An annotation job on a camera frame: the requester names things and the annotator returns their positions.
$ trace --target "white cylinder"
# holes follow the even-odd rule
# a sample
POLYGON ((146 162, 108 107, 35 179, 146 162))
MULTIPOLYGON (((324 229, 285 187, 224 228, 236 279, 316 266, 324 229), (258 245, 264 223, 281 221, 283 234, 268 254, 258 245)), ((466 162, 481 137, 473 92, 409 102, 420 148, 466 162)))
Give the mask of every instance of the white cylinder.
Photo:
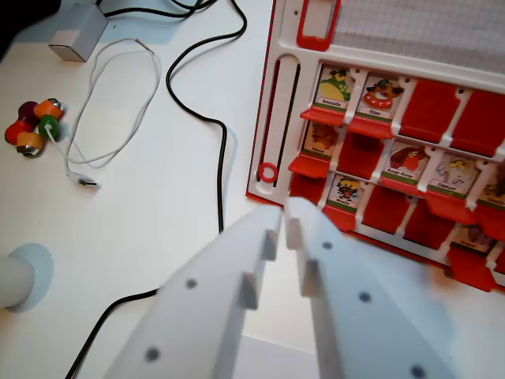
POLYGON ((0 308, 26 300, 34 282, 32 265, 15 258, 0 257, 0 308))

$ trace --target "green bead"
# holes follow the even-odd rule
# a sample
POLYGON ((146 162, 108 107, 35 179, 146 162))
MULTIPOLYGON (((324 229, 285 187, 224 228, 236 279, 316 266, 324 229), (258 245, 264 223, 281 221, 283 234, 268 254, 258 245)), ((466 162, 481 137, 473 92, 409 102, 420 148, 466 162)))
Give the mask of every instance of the green bead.
POLYGON ((39 134, 44 137, 46 140, 49 140, 49 136, 47 135, 46 125, 50 125, 50 134, 56 140, 60 135, 60 127, 58 124, 58 120, 51 114, 45 114, 40 118, 39 122, 39 134))

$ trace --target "white usb cable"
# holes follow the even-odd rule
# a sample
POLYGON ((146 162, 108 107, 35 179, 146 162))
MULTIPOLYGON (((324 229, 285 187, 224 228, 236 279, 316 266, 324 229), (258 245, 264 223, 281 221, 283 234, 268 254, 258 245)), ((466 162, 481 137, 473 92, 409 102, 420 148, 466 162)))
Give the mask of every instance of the white usb cable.
POLYGON ((69 139, 69 145, 66 148, 66 152, 63 152, 62 149, 58 146, 58 143, 54 140, 54 138, 53 138, 53 136, 51 134, 51 125, 46 125, 45 126, 46 131, 47 131, 47 135, 49 136, 50 140, 53 142, 54 146, 59 151, 59 153, 63 156, 63 158, 65 158, 64 164, 65 164, 66 176, 72 182, 81 184, 82 186, 92 186, 92 187, 96 187, 96 188, 99 188, 101 186, 99 183, 97 183, 92 178, 89 178, 86 175, 79 174, 77 172, 71 171, 70 167, 69 167, 69 162, 77 163, 77 164, 91 163, 91 162, 95 162, 96 160, 107 158, 108 156, 112 157, 115 154, 118 154, 129 143, 129 141, 133 138, 133 136, 135 135, 135 133, 139 129, 140 124, 142 123, 142 119, 144 118, 145 112, 148 109, 149 103, 151 102, 152 98, 156 94, 156 90, 158 89, 160 81, 161 81, 161 69, 158 66, 158 62, 156 61, 156 56, 155 56, 154 51, 152 51, 149 47, 147 47, 139 39, 133 39, 133 38, 120 39, 118 41, 115 41, 115 42, 112 42, 112 43, 108 43, 106 46, 104 46, 98 52, 98 54, 95 57, 95 64, 93 66, 92 73, 91 73, 91 75, 89 77, 88 96, 86 97, 86 100, 84 101, 83 107, 80 109, 79 113, 77 114, 76 121, 73 123, 73 128, 72 128, 72 132, 70 134, 70 139, 69 139), (77 133, 77 127, 79 126, 80 118, 81 118, 82 114, 84 113, 84 109, 88 105, 89 100, 92 97, 92 93, 93 93, 93 90, 95 89, 95 85, 96 85, 97 80, 99 79, 100 75, 103 73, 105 67, 107 66, 107 64, 104 65, 103 68, 98 72, 98 75, 96 75, 95 79, 93 79, 93 75, 94 75, 95 70, 96 70, 96 65, 98 63, 98 58, 99 58, 100 54, 104 50, 106 50, 108 47, 110 47, 112 45, 115 45, 116 43, 120 43, 120 42, 128 41, 128 40, 135 41, 135 42, 139 43, 149 53, 149 55, 151 56, 152 64, 155 67, 155 79, 156 79, 155 80, 155 87, 153 88, 151 95, 148 97, 148 99, 146 100, 146 102, 142 105, 142 107, 139 110, 139 113, 135 117, 135 121, 133 123, 133 127, 132 127, 132 129, 131 129, 128 137, 125 139, 125 141, 121 145, 119 145, 119 147, 117 147, 116 149, 112 150, 111 152, 107 152, 105 154, 102 154, 101 156, 97 156, 96 158, 92 158, 92 159, 77 160, 77 159, 70 158, 69 157, 69 152, 70 152, 70 148, 72 147, 73 140, 74 140, 74 138, 76 136, 76 133, 77 133))

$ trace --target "black cable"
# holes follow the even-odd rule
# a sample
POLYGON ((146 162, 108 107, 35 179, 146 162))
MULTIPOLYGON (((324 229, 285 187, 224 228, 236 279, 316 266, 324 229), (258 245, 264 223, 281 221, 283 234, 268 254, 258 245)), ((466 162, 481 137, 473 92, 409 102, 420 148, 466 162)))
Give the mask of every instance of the black cable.
POLYGON ((247 29, 247 18, 245 17, 244 13, 242 10, 238 7, 237 3, 235 0, 231 0, 231 3, 233 4, 235 10, 237 13, 240 15, 242 19, 242 27, 237 30, 236 32, 230 33, 230 34, 223 34, 221 36, 215 36, 211 38, 204 39, 200 42, 197 42, 193 44, 192 46, 188 47, 186 50, 182 52, 181 55, 175 59, 174 63, 172 63, 172 66, 168 69, 168 72, 166 73, 166 89, 168 89, 168 92, 170 93, 170 96, 172 96, 172 99, 178 104, 179 107, 184 109, 186 112, 191 114, 192 116, 195 116, 196 118, 205 121, 205 122, 210 122, 216 125, 219 125, 222 130, 222 137, 221 137, 221 148, 219 150, 219 161, 218 161, 218 174, 217 174, 217 190, 218 190, 218 223, 219 223, 219 233, 221 233, 224 229, 224 220, 223 220, 223 186, 222 186, 222 180, 223 180, 223 161, 224 161, 224 153, 226 150, 226 135, 227 135, 227 130, 226 130, 226 125, 224 122, 216 119, 216 118, 210 118, 203 116, 202 114, 199 114, 198 112, 194 111, 193 109, 187 107, 174 93, 174 90, 172 89, 172 86, 170 84, 170 79, 171 75, 174 72, 175 68, 177 65, 182 61, 182 59, 185 58, 186 55, 188 55, 191 51, 197 49, 198 47, 205 45, 207 43, 219 41, 221 39, 230 39, 230 38, 236 38, 240 37, 242 34, 244 34, 245 30, 247 29))
MULTIPOLYGON (((181 8, 187 9, 188 12, 184 13, 172 13, 172 12, 165 12, 162 10, 158 9, 151 9, 151 8, 143 8, 143 7, 131 7, 131 8, 123 8, 123 9, 116 9, 107 13, 104 13, 103 15, 106 18, 117 16, 118 14, 123 14, 123 13, 131 13, 131 12, 142 12, 142 13, 151 13, 151 14, 157 14, 159 16, 164 16, 164 17, 173 17, 173 18, 188 18, 191 16, 193 13, 195 13, 197 10, 200 9, 206 9, 217 0, 207 0, 206 2, 201 2, 201 0, 198 0, 194 6, 187 6, 186 4, 182 4, 181 2, 178 2, 177 0, 171 0, 174 4, 180 6, 181 8)), ((96 5, 99 6, 101 4, 102 0, 98 0, 96 2, 96 5)))
POLYGON ((84 358, 86 357, 86 354, 88 353, 89 348, 92 346, 93 341, 96 338, 96 335, 100 331, 100 328, 102 328, 103 323, 110 316, 110 314, 116 310, 116 308, 118 308, 119 306, 121 306, 122 304, 125 304, 127 302, 132 302, 134 300, 141 300, 142 298, 150 298, 151 296, 156 295, 156 292, 158 292, 158 288, 156 288, 155 290, 152 290, 152 291, 144 292, 143 294, 125 296, 124 298, 120 298, 119 300, 116 300, 115 302, 110 304, 107 307, 107 309, 105 310, 105 312, 102 313, 102 316, 100 316, 100 318, 96 322, 95 327, 93 328, 92 332, 89 333, 88 339, 84 343, 82 349, 80 349, 79 355, 77 356, 76 360, 73 362, 72 367, 70 367, 70 370, 66 374, 65 379, 72 379, 73 378, 73 375, 79 369, 84 358))
MULTIPOLYGON (((206 2, 201 2, 201 0, 197 0, 194 6, 187 6, 185 4, 179 3, 177 0, 171 0, 173 3, 177 4, 181 8, 188 9, 189 11, 187 13, 181 13, 185 14, 184 17, 189 17, 191 14, 196 12, 199 9, 204 9, 212 4, 214 4, 217 0, 207 0, 206 2)), ((102 0, 98 0, 96 2, 96 5, 99 6, 102 0)), ((237 30, 236 32, 230 33, 230 34, 225 34, 221 36, 215 36, 211 38, 204 39, 203 41, 200 41, 198 43, 193 44, 191 47, 188 47, 181 55, 178 56, 178 58, 174 61, 172 66, 169 68, 168 72, 166 73, 166 88, 168 89, 168 92, 172 96, 172 99, 181 107, 184 109, 186 112, 190 113, 191 115, 197 117, 198 119, 205 121, 205 122, 210 122, 216 125, 219 125, 221 127, 221 130, 223 132, 223 136, 221 138, 221 147, 219 150, 219 161, 218 161, 218 174, 217 174, 217 187, 218 187, 218 222, 219 222, 219 233, 221 233, 224 229, 224 222, 223 222, 223 190, 222 190, 222 178, 223 178, 223 161, 224 161, 224 154, 226 151, 226 125, 224 122, 215 119, 215 118, 209 118, 206 116, 203 116, 202 114, 197 113, 193 109, 187 107, 184 105, 184 103, 175 95, 171 85, 170 85, 170 79, 171 75, 174 72, 175 68, 177 65, 181 62, 184 57, 189 54, 191 51, 197 49, 198 47, 205 45, 207 43, 219 41, 221 39, 230 39, 230 38, 238 38, 242 34, 244 34, 245 30, 247 29, 247 17, 245 17, 244 13, 242 10, 238 7, 237 3, 235 0, 231 0, 231 3, 233 4, 235 10, 237 13, 240 15, 243 25, 242 27, 237 30)), ((171 16, 171 13, 167 12, 161 12, 161 11, 154 11, 153 9, 148 9, 147 8, 126 8, 126 9, 120 9, 114 12, 110 16, 107 16, 107 14, 110 13, 105 13, 106 17, 111 17, 115 16, 116 14, 121 14, 121 13, 127 13, 127 12, 148 12, 148 13, 155 13, 155 14, 161 14, 162 16, 168 16, 168 17, 181 17, 181 16, 171 16)), ((127 302, 133 302, 135 300, 141 300, 143 298, 150 298, 151 296, 156 295, 158 292, 158 288, 155 290, 151 290, 148 292, 144 292, 142 294, 136 294, 136 295, 130 295, 130 296, 125 296, 124 298, 120 298, 119 300, 116 300, 112 304, 110 304, 105 312, 102 313, 102 316, 100 316, 100 319, 96 322, 95 326, 93 327, 91 333, 89 334, 88 338, 86 339, 86 342, 84 342, 83 347, 80 349, 79 354, 77 355, 75 361, 73 362, 72 366, 70 367, 69 372, 66 374, 65 379, 72 379, 75 373, 79 370, 80 366, 82 365, 82 362, 86 358, 86 355, 91 348, 93 341, 95 340, 96 336, 98 335, 99 330, 102 328, 102 325, 105 323, 106 319, 114 312, 119 306, 122 304, 125 304, 127 302)))

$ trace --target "purple bead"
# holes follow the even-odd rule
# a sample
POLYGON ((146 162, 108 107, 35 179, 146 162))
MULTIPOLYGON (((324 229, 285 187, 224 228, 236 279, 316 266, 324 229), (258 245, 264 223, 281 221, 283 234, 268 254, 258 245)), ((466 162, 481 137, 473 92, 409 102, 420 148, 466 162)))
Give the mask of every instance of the purple bead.
POLYGON ((37 102, 35 101, 27 101, 23 105, 19 107, 17 114, 19 115, 19 120, 28 123, 31 126, 35 126, 39 123, 39 118, 35 116, 33 112, 33 108, 37 106, 37 102))

